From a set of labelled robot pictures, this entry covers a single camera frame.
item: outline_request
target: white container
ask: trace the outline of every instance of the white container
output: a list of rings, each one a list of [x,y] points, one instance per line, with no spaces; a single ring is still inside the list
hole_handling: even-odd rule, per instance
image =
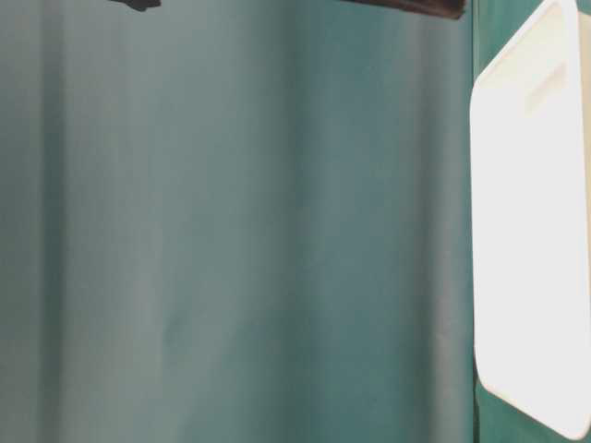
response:
[[[546,0],[470,110],[478,374],[571,439],[591,424],[590,104],[591,17]]]

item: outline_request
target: green fabric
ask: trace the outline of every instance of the green fabric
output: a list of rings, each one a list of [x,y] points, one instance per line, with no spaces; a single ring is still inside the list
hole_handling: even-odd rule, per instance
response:
[[[477,76],[541,3],[539,0],[476,0],[474,71]],[[579,1],[591,11],[591,1]],[[564,443],[570,441],[476,386],[479,443]],[[583,441],[591,442],[591,435]]]
[[[468,443],[471,16],[0,6],[0,441]]]

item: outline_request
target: curtain fold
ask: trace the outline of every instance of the curtain fold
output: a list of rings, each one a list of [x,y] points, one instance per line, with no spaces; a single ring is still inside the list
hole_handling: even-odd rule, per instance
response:
[[[473,439],[471,15],[0,6],[0,441]]]

